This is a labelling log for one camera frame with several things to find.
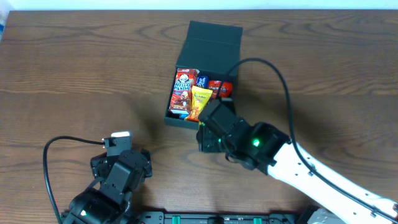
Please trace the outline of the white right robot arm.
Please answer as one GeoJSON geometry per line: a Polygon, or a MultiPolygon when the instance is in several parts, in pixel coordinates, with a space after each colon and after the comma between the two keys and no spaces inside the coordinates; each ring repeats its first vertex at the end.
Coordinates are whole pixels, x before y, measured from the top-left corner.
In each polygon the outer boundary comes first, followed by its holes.
{"type": "Polygon", "coordinates": [[[217,138],[226,157],[303,192],[345,223],[397,223],[397,202],[374,194],[311,156],[267,123],[251,126],[218,100],[198,119],[217,138]]]}

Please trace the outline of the yellow snack packet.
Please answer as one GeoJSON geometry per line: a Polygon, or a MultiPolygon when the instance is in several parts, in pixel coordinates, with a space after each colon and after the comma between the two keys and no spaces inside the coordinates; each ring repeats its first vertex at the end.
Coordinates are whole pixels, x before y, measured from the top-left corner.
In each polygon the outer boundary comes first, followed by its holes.
{"type": "Polygon", "coordinates": [[[192,101],[192,109],[190,114],[185,118],[186,121],[199,122],[199,115],[203,111],[204,107],[207,105],[210,100],[213,91],[206,88],[200,88],[198,86],[194,86],[192,88],[193,101],[192,101]]]}

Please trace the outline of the blue Eclipse mints box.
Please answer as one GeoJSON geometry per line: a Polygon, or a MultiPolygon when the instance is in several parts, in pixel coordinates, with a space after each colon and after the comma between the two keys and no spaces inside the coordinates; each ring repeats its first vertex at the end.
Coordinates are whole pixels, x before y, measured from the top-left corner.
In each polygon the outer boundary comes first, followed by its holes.
{"type": "Polygon", "coordinates": [[[200,88],[208,88],[209,85],[209,78],[208,76],[198,76],[197,77],[197,81],[196,81],[196,86],[200,87],[200,88]]]}

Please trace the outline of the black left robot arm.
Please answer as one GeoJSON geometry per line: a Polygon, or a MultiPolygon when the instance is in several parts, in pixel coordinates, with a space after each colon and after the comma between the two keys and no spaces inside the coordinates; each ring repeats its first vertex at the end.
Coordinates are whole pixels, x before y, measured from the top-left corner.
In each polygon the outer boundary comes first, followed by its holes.
{"type": "Polygon", "coordinates": [[[95,178],[72,200],[62,223],[139,223],[139,214],[131,208],[132,194],[151,176],[149,151],[123,151],[106,178],[95,178]]]}

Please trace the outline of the red cookie carton box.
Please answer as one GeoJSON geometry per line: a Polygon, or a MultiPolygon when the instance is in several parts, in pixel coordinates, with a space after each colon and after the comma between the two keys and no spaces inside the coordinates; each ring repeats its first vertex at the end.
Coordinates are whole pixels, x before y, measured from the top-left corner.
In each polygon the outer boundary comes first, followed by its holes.
{"type": "Polygon", "coordinates": [[[190,114],[192,109],[192,87],[196,84],[199,70],[178,68],[170,99],[169,111],[173,114],[190,114]]]}

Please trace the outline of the blue Oreo cookie pack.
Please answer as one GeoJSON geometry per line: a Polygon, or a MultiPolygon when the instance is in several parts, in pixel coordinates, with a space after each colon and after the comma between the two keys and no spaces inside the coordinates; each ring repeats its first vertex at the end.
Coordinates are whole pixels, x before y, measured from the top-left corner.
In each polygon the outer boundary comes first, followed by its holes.
{"type": "Polygon", "coordinates": [[[179,116],[179,119],[184,120],[187,116],[188,116],[187,114],[181,114],[181,115],[179,116]]]}

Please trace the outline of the red Hacks candy bag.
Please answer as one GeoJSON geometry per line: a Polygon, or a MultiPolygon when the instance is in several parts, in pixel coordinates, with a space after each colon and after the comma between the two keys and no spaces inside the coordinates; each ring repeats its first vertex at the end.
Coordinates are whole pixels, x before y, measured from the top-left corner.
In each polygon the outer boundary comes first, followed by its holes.
{"type": "MultiPolygon", "coordinates": [[[[214,100],[216,98],[216,94],[218,92],[220,84],[221,81],[216,81],[216,80],[209,81],[208,88],[213,91],[210,100],[214,100]]],[[[230,82],[224,82],[218,96],[221,98],[228,98],[231,95],[232,90],[233,90],[233,84],[230,82]]]]}

